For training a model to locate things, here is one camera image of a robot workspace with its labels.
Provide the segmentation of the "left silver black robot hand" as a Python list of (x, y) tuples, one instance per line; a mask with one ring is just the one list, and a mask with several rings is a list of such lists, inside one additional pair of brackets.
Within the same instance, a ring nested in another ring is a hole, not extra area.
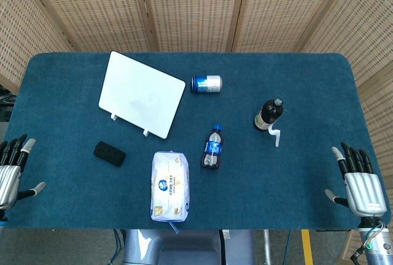
[(19, 190), (21, 176), (36, 143), (34, 138), (28, 139), (27, 142), (26, 139), (27, 134), (23, 134), (9, 142), (1, 142), (1, 217), (17, 201), (37, 196), (46, 186), (45, 182), (40, 182), (29, 190)]

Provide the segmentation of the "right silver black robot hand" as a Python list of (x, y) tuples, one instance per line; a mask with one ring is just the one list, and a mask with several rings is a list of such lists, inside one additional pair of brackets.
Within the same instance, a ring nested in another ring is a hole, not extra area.
[(325, 195), (332, 202), (348, 207), (357, 217), (382, 217), (387, 212), (386, 201), (368, 154), (344, 142), (341, 147), (341, 150), (332, 147), (332, 153), (344, 181), (346, 197), (338, 197), (329, 189), (325, 190)]

